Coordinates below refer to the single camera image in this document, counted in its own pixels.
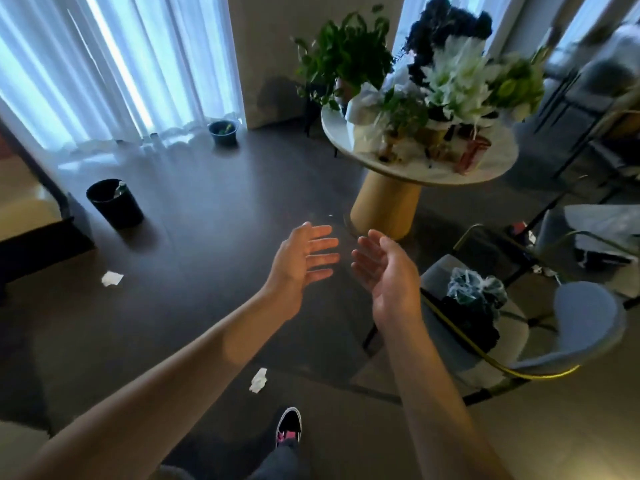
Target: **sneaker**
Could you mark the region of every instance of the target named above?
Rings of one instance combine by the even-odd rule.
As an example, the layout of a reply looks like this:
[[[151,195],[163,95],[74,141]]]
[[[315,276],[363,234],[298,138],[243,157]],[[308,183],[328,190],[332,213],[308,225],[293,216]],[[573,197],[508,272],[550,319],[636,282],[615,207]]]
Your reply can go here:
[[[295,438],[300,442],[301,436],[302,416],[300,416],[300,411],[298,411],[297,408],[287,408],[280,418],[276,429],[276,448],[280,446],[284,440],[290,438]]]

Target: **hand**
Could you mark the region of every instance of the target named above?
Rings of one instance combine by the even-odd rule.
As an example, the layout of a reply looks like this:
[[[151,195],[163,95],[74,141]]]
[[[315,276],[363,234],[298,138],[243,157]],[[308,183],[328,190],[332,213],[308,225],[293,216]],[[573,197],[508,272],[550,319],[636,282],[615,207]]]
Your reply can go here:
[[[413,261],[396,242],[377,230],[358,238],[351,264],[358,280],[373,296],[373,320],[389,323],[422,320],[420,276]]]
[[[310,222],[305,222],[293,229],[289,238],[280,245],[263,291],[281,301],[286,319],[293,318],[300,311],[305,286],[333,274],[331,268],[312,270],[340,260],[338,253],[314,254],[338,245],[335,237],[319,239],[331,231],[331,226],[313,227]]]

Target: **white marble tabletop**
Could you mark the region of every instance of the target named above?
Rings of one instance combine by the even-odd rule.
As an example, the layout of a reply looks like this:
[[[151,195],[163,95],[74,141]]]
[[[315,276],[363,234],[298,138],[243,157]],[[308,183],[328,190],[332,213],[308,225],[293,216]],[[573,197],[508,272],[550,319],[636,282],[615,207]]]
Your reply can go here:
[[[322,126],[329,141],[338,150],[359,161],[363,166],[388,177],[420,185],[467,185],[487,182],[503,175],[518,158],[518,145],[513,132],[498,123],[485,134],[492,145],[480,166],[468,175],[453,170],[453,163],[430,162],[427,158],[414,158],[407,162],[382,163],[374,153],[353,153],[347,133],[347,122],[338,111],[329,106],[322,109]]]

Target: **white tissue on floor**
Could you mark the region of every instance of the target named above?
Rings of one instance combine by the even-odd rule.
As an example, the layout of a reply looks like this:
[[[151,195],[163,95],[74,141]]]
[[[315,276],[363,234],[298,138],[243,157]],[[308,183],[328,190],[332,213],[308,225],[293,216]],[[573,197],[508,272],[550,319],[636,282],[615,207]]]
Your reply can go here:
[[[124,278],[124,274],[114,273],[113,271],[107,271],[102,277],[102,284],[104,286],[117,285],[121,279]]]
[[[258,394],[260,392],[260,390],[264,387],[265,384],[267,384],[267,369],[265,369],[264,367],[261,368],[258,373],[256,373],[256,375],[254,375],[253,379],[251,379],[251,386],[249,386],[249,390],[254,393],[254,394]]]

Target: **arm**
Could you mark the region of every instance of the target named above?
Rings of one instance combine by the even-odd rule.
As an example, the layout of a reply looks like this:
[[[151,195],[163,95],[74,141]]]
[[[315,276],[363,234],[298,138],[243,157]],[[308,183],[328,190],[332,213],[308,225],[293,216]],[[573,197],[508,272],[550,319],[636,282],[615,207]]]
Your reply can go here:
[[[263,288],[201,337],[92,407],[53,437],[18,478],[146,479],[288,319],[307,284],[331,276],[331,226],[294,229]]]
[[[476,430],[429,338],[415,265],[378,231],[369,231],[358,243],[351,266],[372,293],[373,318],[385,341],[423,478],[510,479]]]

